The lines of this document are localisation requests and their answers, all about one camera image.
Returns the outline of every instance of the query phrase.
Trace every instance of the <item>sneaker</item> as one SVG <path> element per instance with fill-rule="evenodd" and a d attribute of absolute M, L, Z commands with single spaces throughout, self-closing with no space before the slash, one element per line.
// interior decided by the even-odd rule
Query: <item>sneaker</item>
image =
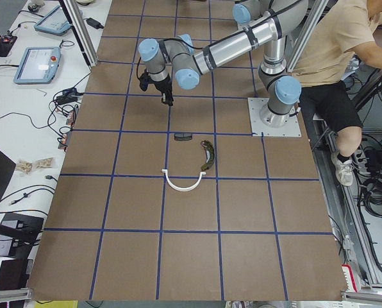
<path fill-rule="evenodd" d="M 343 186 L 351 186 L 353 183 L 353 166 L 352 160 L 349 159 L 345 162 L 338 160 L 338 152 L 331 154 L 332 163 L 335 165 L 335 175 L 339 183 Z"/>

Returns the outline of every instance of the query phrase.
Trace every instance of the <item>person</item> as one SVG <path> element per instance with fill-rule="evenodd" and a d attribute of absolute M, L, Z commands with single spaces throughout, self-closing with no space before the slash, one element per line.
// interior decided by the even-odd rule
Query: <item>person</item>
<path fill-rule="evenodd" d="M 361 142 L 362 122 L 341 81 L 351 58 L 382 69 L 382 47 L 373 32 L 382 24 L 382 0 L 338 0 L 315 27 L 292 76 L 303 87 L 299 99 L 308 135 L 314 113 L 338 134 L 331 154 L 338 181 L 353 183 L 351 155 Z"/>

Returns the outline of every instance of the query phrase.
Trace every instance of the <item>robotic arm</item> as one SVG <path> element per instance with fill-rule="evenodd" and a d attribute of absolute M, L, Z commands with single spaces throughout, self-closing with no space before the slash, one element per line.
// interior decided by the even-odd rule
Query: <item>robotic arm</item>
<path fill-rule="evenodd" d="M 140 88 L 150 83 L 162 93 L 162 102 L 172 106 L 172 83 L 166 64 L 172 64 L 175 78 L 182 89 L 190 90 L 199 84 L 200 76 L 229 61 L 265 45 L 259 68 L 261 81 L 270 94 L 268 105 L 261 111 L 265 124 L 280 127 L 285 123 L 292 105 L 301 94 L 301 85 L 287 76 L 285 39 L 304 18 L 308 0 L 242 0 L 250 4 L 253 14 L 260 17 L 194 54 L 189 35 L 157 41 L 143 40 L 138 51 L 146 70 L 140 77 Z"/>

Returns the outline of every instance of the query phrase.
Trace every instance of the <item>white u-shaped object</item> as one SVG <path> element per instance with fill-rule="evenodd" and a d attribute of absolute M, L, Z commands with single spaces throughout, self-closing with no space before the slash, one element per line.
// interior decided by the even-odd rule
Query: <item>white u-shaped object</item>
<path fill-rule="evenodd" d="M 170 181 L 170 178 L 168 176 L 168 170 L 167 169 L 162 169 L 162 173 L 165 174 L 165 178 L 167 179 L 167 182 L 168 184 L 173 188 L 175 189 L 176 191 L 191 191 L 193 190 L 194 188 L 196 188 L 198 185 L 199 185 L 199 182 L 201 182 L 201 179 L 203 178 L 203 175 L 206 175 L 206 173 L 204 171 L 201 171 L 199 173 L 199 178 L 198 178 L 198 181 L 190 186 L 190 187 L 178 187 L 176 185 L 174 185 L 171 181 Z"/>

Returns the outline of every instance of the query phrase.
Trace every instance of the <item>metal base plate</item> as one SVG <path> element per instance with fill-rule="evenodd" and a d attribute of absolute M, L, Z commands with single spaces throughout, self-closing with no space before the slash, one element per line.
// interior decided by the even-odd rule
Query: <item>metal base plate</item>
<path fill-rule="evenodd" d="M 260 119 L 260 110 L 262 106 L 268 103 L 268 98 L 248 98 L 249 117 L 251 118 L 251 130 L 253 136 L 261 137 L 301 137 L 301 129 L 299 128 L 296 116 L 290 117 L 288 122 L 281 128 L 272 128 L 266 125 Z"/>

